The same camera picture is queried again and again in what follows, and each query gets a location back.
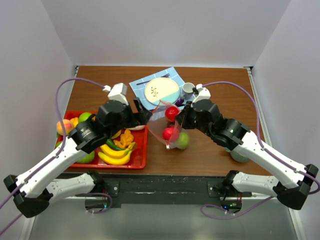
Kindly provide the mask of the white radish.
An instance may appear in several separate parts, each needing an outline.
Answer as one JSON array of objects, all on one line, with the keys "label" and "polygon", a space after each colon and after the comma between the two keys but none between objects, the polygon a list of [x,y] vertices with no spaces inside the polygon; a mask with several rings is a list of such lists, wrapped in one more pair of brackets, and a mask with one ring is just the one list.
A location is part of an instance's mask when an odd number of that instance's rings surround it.
[{"label": "white radish", "polygon": [[130,128],[126,128],[126,129],[130,130],[130,131],[140,131],[140,130],[143,130],[144,128],[145,128],[145,125],[138,125],[138,126],[130,127]]}]

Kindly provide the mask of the red pomegranate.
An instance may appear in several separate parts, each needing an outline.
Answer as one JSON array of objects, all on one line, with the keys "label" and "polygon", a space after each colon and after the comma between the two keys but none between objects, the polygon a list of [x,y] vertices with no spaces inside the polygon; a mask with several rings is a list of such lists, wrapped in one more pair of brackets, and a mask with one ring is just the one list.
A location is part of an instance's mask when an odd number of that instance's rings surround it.
[{"label": "red pomegranate", "polygon": [[169,106],[164,111],[164,116],[169,122],[175,122],[176,116],[180,113],[180,110],[176,106]]}]

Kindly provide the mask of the clear orange zip top bag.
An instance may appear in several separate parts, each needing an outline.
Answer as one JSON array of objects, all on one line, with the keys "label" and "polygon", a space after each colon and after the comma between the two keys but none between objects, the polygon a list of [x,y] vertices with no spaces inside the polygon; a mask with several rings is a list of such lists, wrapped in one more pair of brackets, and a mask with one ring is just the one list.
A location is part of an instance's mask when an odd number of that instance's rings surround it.
[{"label": "clear orange zip top bag", "polygon": [[185,150],[190,143],[189,135],[176,121],[181,110],[173,103],[160,101],[147,123],[148,130],[169,149]]}]

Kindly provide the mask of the red apple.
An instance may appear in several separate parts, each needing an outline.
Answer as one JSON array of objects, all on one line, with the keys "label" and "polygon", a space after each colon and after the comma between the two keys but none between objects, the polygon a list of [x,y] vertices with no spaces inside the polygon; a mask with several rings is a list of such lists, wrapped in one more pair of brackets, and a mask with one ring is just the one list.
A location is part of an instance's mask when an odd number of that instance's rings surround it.
[{"label": "red apple", "polygon": [[179,135],[180,135],[179,130],[174,126],[167,127],[162,132],[163,139],[170,142],[177,141],[179,138]]}]

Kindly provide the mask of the green lime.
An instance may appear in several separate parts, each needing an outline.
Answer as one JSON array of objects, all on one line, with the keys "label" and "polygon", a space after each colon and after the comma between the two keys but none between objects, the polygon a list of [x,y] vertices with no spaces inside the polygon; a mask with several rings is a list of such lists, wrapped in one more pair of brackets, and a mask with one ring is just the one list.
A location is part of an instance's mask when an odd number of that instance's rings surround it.
[{"label": "green lime", "polygon": [[175,142],[175,145],[178,149],[185,150],[189,146],[189,142],[189,135],[186,132],[181,132],[178,140]]}]

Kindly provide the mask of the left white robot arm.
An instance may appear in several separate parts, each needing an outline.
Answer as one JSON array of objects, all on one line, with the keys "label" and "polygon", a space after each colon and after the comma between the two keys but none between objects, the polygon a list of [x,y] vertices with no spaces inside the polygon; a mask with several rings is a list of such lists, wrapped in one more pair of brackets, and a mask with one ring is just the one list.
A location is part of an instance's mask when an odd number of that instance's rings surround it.
[{"label": "left white robot arm", "polygon": [[18,176],[8,175],[3,180],[23,216],[35,217],[60,199],[82,194],[99,196],[103,192],[105,182],[94,171],[60,182],[54,180],[118,131],[146,125],[152,112],[142,105],[139,98],[133,101],[137,112],[133,112],[129,104],[109,100],[99,107],[96,114],[80,122],[63,143],[33,168]]}]

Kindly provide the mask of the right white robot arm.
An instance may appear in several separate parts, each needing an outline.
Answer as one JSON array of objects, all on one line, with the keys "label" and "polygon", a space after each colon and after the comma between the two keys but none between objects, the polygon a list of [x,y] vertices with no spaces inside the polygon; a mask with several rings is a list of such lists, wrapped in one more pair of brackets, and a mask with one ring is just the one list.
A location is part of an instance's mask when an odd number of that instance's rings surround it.
[{"label": "right white robot arm", "polygon": [[218,187],[222,193],[230,197],[243,192],[259,193],[277,198],[288,208],[302,209],[318,173],[316,166],[284,156],[238,120],[223,117],[209,99],[188,101],[175,120],[183,129],[199,130],[218,146],[249,158],[270,173],[252,175],[231,170]]}]

